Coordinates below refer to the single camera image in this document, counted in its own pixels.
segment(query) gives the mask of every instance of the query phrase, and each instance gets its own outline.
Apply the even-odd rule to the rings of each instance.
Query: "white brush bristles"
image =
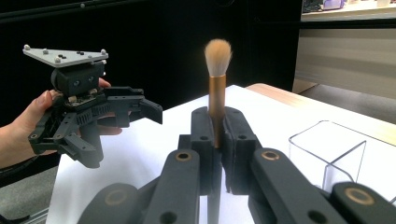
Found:
[[[206,65],[209,75],[211,77],[225,75],[231,56],[231,46],[226,40],[211,40],[205,48]]]

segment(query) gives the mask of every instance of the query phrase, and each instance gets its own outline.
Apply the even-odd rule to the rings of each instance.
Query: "table surface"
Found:
[[[163,125],[141,119],[131,123],[130,128],[123,129],[117,136],[101,136],[105,158],[98,169],[85,168],[78,161],[62,156],[47,223],[77,223],[84,208],[101,189],[114,183],[141,188],[159,176],[167,155],[177,149],[179,135],[190,133],[191,111],[207,106],[207,103],[208,97],[203,96],[168,109],[163,112]],[[396,145],[392,136],[396,133],[395,125],[265,84],[246,88],[228,87],[226,105],[244,113],[263,147],[276,148],[287,155],[289,138],[321,120],[342,123],[357,132],[392,144],[390,147]],[[386,162],[383,155],[380,159],[375,157],[375,150],[372,154],[366,150],[371,159],[366,162],[367,168],[361,170],[368,174],[366,180],[369,180],[364,182],[363,178],[363,184],[380,182],[380,186],[384,186],[382,179],[375,180],[370,175],[385,169],[396,171],[394,166],[381,167],[384,163],[394,163],[390,160],[396,157],[396,149],[393,149],[386,152],[389,154],[386,157],[389,161]],[[225,192],[224,183],[222,186],[219,223],[253,223],[248,211],[248,197],[233,196]],[[396,196],[393,191],[396,189],[395,181],[390,178],[385,186],[381,190],[387,198]],[[201,197],[200,223],[206,223],[205,197]]]

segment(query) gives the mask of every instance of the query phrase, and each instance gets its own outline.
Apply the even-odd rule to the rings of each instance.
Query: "makeup brush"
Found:
[[[230,44],[223,39],[211,40],[205,48],[207,70],[209,71],[209,116],[212,118],[215,148],[221,145],[223,135],[225,87],[228,65],[232,57]]]

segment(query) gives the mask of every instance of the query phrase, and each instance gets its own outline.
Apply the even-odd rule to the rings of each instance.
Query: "white table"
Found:
[[[204,96],[168,109],[163,112],[163,125],[141,119],[131,123],[131,127],[120,135],[102,136],[105,158],[98,169],[88,169],[78,161],[62,156],[47,223],[77,223],[85,207],[101,189],[113,183],[141,188],[159,176],[167,155],[177,149],[179,135],[190,133],[191,111],[207,106],[207,103],[208,97]],[[264,147],[276,148],[285,154],[289,152],[292,135],[319,120],[331,119],[320,113],[307,114],[237,86],[227,88],[226,105],[244,113]],[[390,156],[396,158],[396,150],[393,153]],[[219,223],[253,223],[247,196],[226,193],[223,184],[220,203]],[[200,223],[206,223],[205,197],[201,197]]]

